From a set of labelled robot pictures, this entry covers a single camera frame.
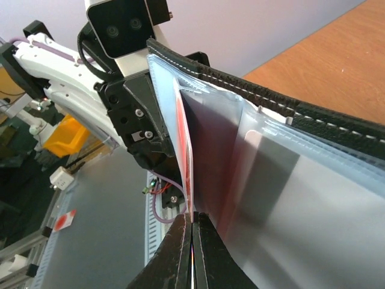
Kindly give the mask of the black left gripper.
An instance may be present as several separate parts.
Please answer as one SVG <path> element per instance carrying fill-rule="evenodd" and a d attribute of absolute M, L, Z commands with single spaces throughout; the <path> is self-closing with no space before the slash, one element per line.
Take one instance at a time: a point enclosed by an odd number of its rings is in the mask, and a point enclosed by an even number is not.
<path fill-rule="evenodd" d="M 94 88 L 126 150 L 140 167 L 167 178 L 179 178 L 177 159 L 149 70 L 123 77 L 106 56 L 97 56 L 96 62 L 107 72 L 117 74 L 114 80 Z"/>

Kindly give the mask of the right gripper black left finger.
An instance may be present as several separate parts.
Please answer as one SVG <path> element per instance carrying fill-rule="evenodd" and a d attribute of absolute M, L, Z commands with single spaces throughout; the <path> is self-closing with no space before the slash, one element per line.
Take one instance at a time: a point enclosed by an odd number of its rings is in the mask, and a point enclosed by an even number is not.
<path fill-rule="evenodd" d="M 189 288 L 191 285 L 191 235 L 189 214 L 178 215 L 154 256 L 128 288 Z"/>

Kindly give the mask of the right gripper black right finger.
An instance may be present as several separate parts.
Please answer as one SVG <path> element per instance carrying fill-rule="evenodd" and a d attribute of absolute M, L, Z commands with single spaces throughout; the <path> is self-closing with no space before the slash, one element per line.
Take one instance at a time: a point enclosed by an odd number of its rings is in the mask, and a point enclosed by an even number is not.
<path fill-rule="evenodd" d="M 194 213 L 192 223 L 192 287 L 256 288 L 231 257 L 209 216 Z"/>

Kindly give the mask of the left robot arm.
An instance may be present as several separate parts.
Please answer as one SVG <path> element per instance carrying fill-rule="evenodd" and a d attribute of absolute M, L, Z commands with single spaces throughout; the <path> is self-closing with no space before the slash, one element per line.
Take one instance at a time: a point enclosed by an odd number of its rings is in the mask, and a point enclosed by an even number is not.
<path fill-rule="evenodd" d="M 54 103 L 108 146 L 126 149 L 142 168 L 180 177 L 156 100 L 148 49 L 136 52 L 123 73 L 102 56 L 90 24 L 80 31 L 77 50 L 56 43 L 37 20 L 24 34 L 1 45 L 1 65 L 31 99 Z"/>

